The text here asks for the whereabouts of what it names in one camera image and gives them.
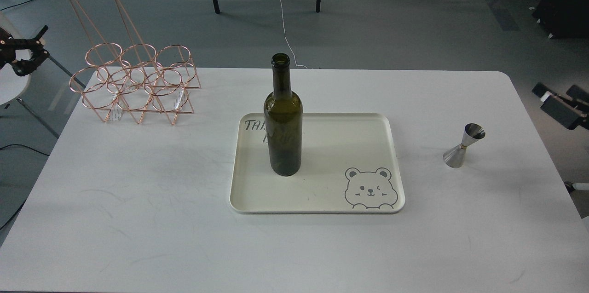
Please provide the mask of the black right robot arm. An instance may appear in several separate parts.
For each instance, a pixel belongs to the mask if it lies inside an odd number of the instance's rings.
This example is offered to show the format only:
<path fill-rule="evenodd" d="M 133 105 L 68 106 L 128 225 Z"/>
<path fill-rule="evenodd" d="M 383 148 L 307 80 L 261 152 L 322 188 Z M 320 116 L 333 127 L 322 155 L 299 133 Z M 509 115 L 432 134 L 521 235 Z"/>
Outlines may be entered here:
<path fill-rule="evenodd" d="M 566 129 L 574 130 L 578 126 L 589 129 L 589 94 L 583 88 L 573 84 L 565 95 L 561 95 L 543 83 L 537 83 L 532 92 L 543 103 L 540 109 Z"/>

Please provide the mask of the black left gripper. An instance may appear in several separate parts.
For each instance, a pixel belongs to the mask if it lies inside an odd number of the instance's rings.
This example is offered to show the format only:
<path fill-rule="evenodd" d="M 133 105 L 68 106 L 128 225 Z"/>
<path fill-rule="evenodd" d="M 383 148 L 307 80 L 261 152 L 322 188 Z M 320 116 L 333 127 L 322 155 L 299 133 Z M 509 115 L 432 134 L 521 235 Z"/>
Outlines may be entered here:
<path fill-rule="evenodd" d="M 17 76 L 28 76 L 50 56 L 41 39 L 48 31 L 44 25 L 31 39 L 17 39 L 6 29 L 0 31 L 0 68 L 10 65 Z"/>

